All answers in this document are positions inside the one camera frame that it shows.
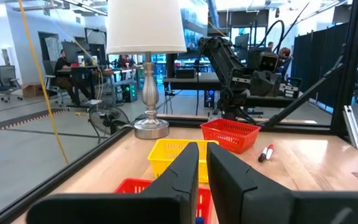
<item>desk lamp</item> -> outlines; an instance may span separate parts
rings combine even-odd
[[[145,54],[142,101],[145,119],[134,125],[135,136],[157,139],[169,134],[168,122],[157,119],[158,90],[152,54],[186,52],[179,0],[108,1],[107,54]]]

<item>floor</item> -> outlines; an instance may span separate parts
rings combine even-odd
[[[176,91],[176,94],[166,103],[165,97],[160,96],[157,106],[158,112],[195,114],[196,92],[183,90]],[[52,107],[59,108],[53,100]],[[23,101],[12,97],[10,103],[0,102],[0,122],[45,111],[46,108],[43,97]],[[137,101],[125,103],[120,108],[125,111],[131,121],[145,110],[140,95]],[[358,105],[354,105],[353,109],[358,120]],[[256,108],[255,110],[263,111],[264,118],[269,118],[280,111],[276,108]],[[203,94],[200,92],[198,114],[207,114],[209,111],[209,108],[203,106]],[[97,146],[97,134],[88,123],[88,116],[85,111],[70,110],[56,114],[54,118],[63,148],[70,161]],[[329,124],[331,115],[310,103],[305,103],[288,119],[307,119],[314,120],[317,123]],[[48,117],[29,121],[7,130],[0,130],[0,209],[64,166],[65,162]]]

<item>black partition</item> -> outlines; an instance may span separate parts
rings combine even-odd
[[[332,69],[341,55],[347,27],[348,24],[341,24],[295,38],[291,77],[302,79],[301,91],[306,91]],[[321,85],[311,97],[315,100],[313,103],[333,108],[338,83],[339,77],[333,77]]]

